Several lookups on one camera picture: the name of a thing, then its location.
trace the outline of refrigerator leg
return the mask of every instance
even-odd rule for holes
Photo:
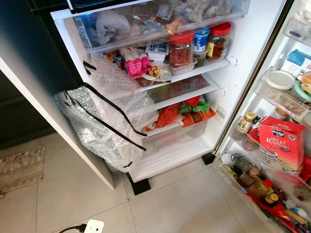
[[[126,176],[132,185],[135,196],[151,189],[148,179],[134,183],[129,173]]]
[[[215,155],[211,152],[202,156],[203,162],[205,165],[213,163]]]

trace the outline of white floor tile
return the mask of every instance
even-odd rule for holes
[[[35,233],[37,184],[8,192],[0,199],[1,233]]]
[[[72,148],[47,154],[38,187],[37,232],[49,233],[126,202],[122,176],[110,190]]]
[[[34,139],[29,142],[25,142],[22,144],[19,144],[17,146],[13,146],[4,150],[0,150],[0,158],[3,158],[5,156],[19,154],[28,150],[31,150],[35,147],[38,147],[40,145],[40,139]]]
[[[196,159],[196,160],[193,160],[189,163],[186,163],[184,165],[176,167],[174,169],[163,172],[157,176],[149,178],[148,180],[149,180],[151,190],[144,192],[144,193],[141,193],[137,196],[134,195],[131,183],[129,182],[128,178],[124,174],[123,178],[124,178],[127,196],[131,200],[131,199],[140,197],[142,195],[145,195],[147,193],[150,193],[150,192],[157,190],[159,188],[162,188],[168,184],[171,184],[171,183],[174,183],[178,180],[186,178],[192,174],[198,173],[198,172],[203,170],[203,165],[202,165],[201,161],[202,161],[201,158]]]
[[[248,205],[239,197],[239,195],[232,189],[231,185],[226,183],[223,177],[217,170],[211,168],[210,174],[219,187],[220,191],[224,195],[227,203],[229,204],[234,215],[240,222],[241,226],[246,233],[269,233],[269,228],[266,227],[264,222],[253,212]],[[263,213],[260,213],[260,217],[267,219]]]
[[[208,171],[130,201],[138,233],[243,233]]]
[[[83,221],[72,224],[71,226],[87,224],[90,219],[104,222],[103,233],[136,233],[130,205],[128,202],[102,212],[98,215],[87,218]]]
[[[58,133],[52,133],[40,138],[40,144],[45,146],[46,154],[70,147],[69,144]]]

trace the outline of red lid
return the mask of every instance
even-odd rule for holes
[[[210,33],[214,35],[225,35],[231,30],[230,23],[222,23],[210,29]]]
[[[195,30],[186,31],[183,33],[176,33],[170,35],[170,41],[175,44],[185,44],[189,43],[194,39]]]
[[[272,187],[272,185],[273,185],[272,181],[268,180],[268,179],[264,180],[262,183],[266,187]]]
[[[285,210],[284,206],[282,204],[277,204],[275,207],[274,207],[276,210],[279,210],[279,211],[283,211]]]

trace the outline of red box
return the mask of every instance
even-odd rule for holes
[[[275,154],[290,170],[300,174],[303,166],[305,126],[264,117],[260,121],[260,144]]]

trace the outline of black cable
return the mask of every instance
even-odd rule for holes
[[[77,229],[77,227],[79,227],[79,226],[75,226],[75,227],[68,227],[68,228],[66,228],[66,229],[62,230],[60,233],[66,232],[66,231],[71,230],[71,229]]]

